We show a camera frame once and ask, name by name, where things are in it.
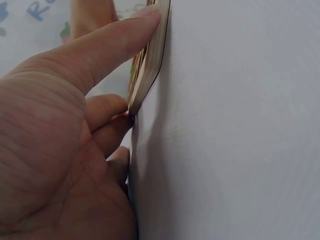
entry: finger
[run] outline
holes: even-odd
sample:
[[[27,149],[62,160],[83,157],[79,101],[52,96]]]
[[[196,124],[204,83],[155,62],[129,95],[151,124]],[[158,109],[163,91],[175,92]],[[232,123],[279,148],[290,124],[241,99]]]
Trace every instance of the finger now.
[[[108,158],[120,146],[132,126],[133,120],[129,115],[115,116],[107,125],[95,131],[92,139],[100,146],[105,158]]]
[[[125,187],[128,176],[130,152],[126,147],[119,147],[107,160],[108,174],[112,174],[121,187]]]
[[[160,11],[148,6],[135,18],[113,22],[70,44],[31,57],[11,74],[43,72],[68,81],[86,95],[147,45],[160,20]]]
[[[118,95],[93,96],[86,100],[84,119],[90,132],[94,132],[107,124],[114,116],[123,114],[127,110],[127,101]]]
[[[71,0],[70,9],[73,40],[118,20],[112,0]]]

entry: book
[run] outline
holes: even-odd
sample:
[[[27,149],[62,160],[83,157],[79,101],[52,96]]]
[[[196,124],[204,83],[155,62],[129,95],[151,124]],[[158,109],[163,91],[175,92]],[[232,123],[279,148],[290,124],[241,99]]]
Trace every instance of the book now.
[[[168,25],[171,0],[147,0],[147,6],[158,4],[161,12],[160,24],[147,46],[132,62],[129,84],[129,114],[136,115],[160,71]]]

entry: palm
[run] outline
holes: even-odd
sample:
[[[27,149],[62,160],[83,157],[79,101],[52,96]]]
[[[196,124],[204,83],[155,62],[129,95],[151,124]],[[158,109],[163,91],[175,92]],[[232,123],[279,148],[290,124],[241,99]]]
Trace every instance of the palm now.
[[[3,223],[0,230],[3,225],[7,232],[19,232],[19,235],[32,239],[132,239],[136,230],[135,216],[124,192],[128,150],[120,148],[114,160],[106,162],[131,126],[130,118],[123,114],[127,109],[126,101],[116,95],[96,96],[88,99],[84,108],[84,97],[73,86],[66,84],[50,95],[48,90],[58,79],[38,72],[32,80],[43,78],[47,78],[45,85],[32,94],[28,92],[32,82],[24,81],[20,88],[21,97],[2,103],[3,109],[10,113],[8,118],[20,116],[18,120],[13,117],[5,121],[19,126],[19,136],[23,139],[28,137],[32,146],[29,151],[21,145],[15,146],[20,148],[24,162],[11,157],[9,161],[19,166],[19,172],[9,171],[6,183],[14,190],[16,186],[37,190],[29,194],[16,193],[22,200],[20,204],[25,207],[10,221],[7,217],[5,222],[0,221]],[[12,77],[3,81],[5,91],[1,96],[5,99],[12,95],[11,91],[20,84]],[[28,100],[36,96],[41,96],[40,104],[28,109]],[[44,127],[47,116],[36,116],[32,120],[38,126],[35,129],[27,124],[29,119],[22,114],[25,112],[23,107],[27,107],[28,113],[46,112],[54,121],[49,123],[49,128]],[[39,143],[38,131],[60,141]],[[37,160],[39,154],[47,157]],[[24,181],[14,179],[15,174],[23,175],[27,171],[32,174]],[[51,174],[52,177],[47,179],[46,176]],[[3,202],[12,202],[12,199],[3,199]]]

